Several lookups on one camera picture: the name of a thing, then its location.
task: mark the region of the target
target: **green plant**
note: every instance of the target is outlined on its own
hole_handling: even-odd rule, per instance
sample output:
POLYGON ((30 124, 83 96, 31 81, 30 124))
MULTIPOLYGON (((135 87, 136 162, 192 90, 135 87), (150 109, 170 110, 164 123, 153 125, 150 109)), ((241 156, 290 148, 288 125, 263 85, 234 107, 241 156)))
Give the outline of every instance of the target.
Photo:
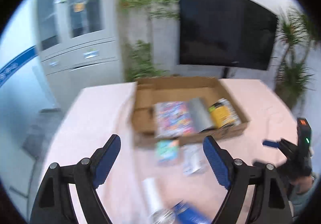
POLYGON ((151 60, 150 43, 138 40, 134 45, 127 45, 129 57, 131 58, 130 68, 126 71, 126 80, 132 82, 141 77, 162 76, 165 70, 156 69, 151 60))
POLYGON ((314 44, 320 41, 318 33, 306 14, 290 8, 279 18, 278 37, 287 44, 276 74, 276 94, 292 109, 304 95, 312 75, 308 74, 305 62, 314 44), (296 45, 304 45, 301 60, 297 57, 296 45))
POLYGON ((119 0, 119 5, 123 10, 142 9, 147 16, 148 43, 138 40, 134 46, 127 45, 129 58, 132 62, 130 68, 126 71, 128 81, 133 81, 139 77, 152 77, 164 74, 165 71, 156 69, 152 61, 152 18, 178 19, 177 2, 178 0, 119 0))
POLYGON ((291 110, 297 100, 303 96, 308 89, 307 84, 313 75, 308 74, 308 68, 304 67, 304 63, 292 63, 288 65, 286 62, 282 65, 282 77, 276 85, 275 93, 283 100, 283 102, 291 110))
POLYGON ((178 0, 119 0, 121 8, 144 8, 151 18, 179 18, 178 0))
POLYGON ((301 30, 301 23, 295 18, 294 12, 291 9, 288 10, 286 14, 282 13, 280 15, 277 35, 281 41, 287 44, 287 48, 277 69, 276 76, 278 77, 281 73, 281 68, 285 63, 287 55, 290 53, 291 60, 295 60, 294 46, 300 44, 304 38, 301 30))
POLYGON ((300 24, 300 31, 303 35, 305 35, 305 53, 302 59, 302 62, 305 62, 311 48, 315 48, 317 44, 321 41, 321 37, 315 27, 314 23, 309 19, 309 17, 305 13, 301 13, 298 10, 294 10, 295 15, 294 18, 300 24))

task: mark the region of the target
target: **palm plant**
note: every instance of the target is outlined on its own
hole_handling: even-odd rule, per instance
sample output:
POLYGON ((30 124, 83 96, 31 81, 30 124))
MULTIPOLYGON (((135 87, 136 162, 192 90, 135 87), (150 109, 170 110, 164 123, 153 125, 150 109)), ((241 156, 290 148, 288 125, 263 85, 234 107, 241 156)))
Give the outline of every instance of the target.
POLYGON ((287 48, 277 69, 276 79, 280 77, 282 66, 289 53, 291 54, 291 60, 295 60, 294 46, 300 44, 304 37, 301 32, 301 24, 295 19, 293 11, 288 10, 286 15, 284 13, 280 15, 277 35, 282 42, 287 44, 287 48))
POLYGON ((308 89, 307 84, 313 76, 307 73, 308 70, 304 63, 288 65, 285 62, 282 67, 283 76, 280 79, 281 83, 276 85, 275 92, 290 110, 308 89))
POLYGON ((306 49, 304 53, 304 57, 301 62, 305 63, 311 48, 315 48, 317 44, 321 41, 321 37, 319 36, 319 33, 315 27, 315 25, 312 23, 312 21, 309 19, 309 17, 305 13, 301 13, 298 10, 296 10, 296 19, 301 24, 300 31, 302 34, 306 37, 306 49))
POLYGON ((308 89, 307 84, 312 75, 305 67, 306 59, 311 49, 311 43, 319 42, 319 35, 306 14, 292 8, 279 19, 278 37, 287 44, 276 75, 276 94, 292 109, 297 100, 308 89), (296 57, 295 46, 305 45, 301 60, 296 57))

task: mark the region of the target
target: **blue wall stripe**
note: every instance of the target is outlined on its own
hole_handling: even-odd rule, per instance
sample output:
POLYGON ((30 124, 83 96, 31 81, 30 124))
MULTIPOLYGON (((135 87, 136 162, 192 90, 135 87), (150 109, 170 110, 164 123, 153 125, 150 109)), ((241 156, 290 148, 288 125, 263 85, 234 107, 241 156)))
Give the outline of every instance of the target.
POLYGON ((36 47, 32 46, 17 55, 9 63, 0 69, 0 87, 7 81, 16 71, 18 71, 24 64, 37 56, 36 47))

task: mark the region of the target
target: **open cardboard box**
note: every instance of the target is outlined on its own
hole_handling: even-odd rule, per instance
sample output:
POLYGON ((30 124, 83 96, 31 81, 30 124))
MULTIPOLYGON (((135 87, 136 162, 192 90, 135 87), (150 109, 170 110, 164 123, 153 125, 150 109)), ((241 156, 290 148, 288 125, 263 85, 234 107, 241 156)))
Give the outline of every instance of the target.
POLYGON ((242 122, 238 126, 176 137, 180 145, 202 142, 208 135, 216 140, 239 136, 248 125, 248 117, 219 80, 214 77, 142 78, 138 79, 137 83, 132 125, 136 132, 134 143, 138 147, 153 147, 161 139, 154 137, 156 125, 153 106, 159 102, 189 101, 192 98, 201 97, 207 107, 210 107, 219 99, 225 98, 232 104, 242 122))

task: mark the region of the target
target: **blue gripper pad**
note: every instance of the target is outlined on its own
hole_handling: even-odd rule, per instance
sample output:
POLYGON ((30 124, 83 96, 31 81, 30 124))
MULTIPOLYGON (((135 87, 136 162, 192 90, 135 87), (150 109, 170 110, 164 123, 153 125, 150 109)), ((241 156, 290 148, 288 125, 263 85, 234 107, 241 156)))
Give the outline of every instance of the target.
POLYGON ((220 185, 229 189, 233 180, 233 158, 219 147, 212 136, 205 137, 203 150, 220 185))
POLYGON ((278 142, 273 142, 273 141, 269 141, 269 140, 264 140, 262 142, 262 144, 264 146, 269 146, 269 147, 273 147, 273 148, 280 148, 280 145, 278 142))
POLYGON ((120 151, 120 137, 113 134, 103 148, 97 149, 91 157, 90 171, 93 175, 95 189, 103 184, 120 151))

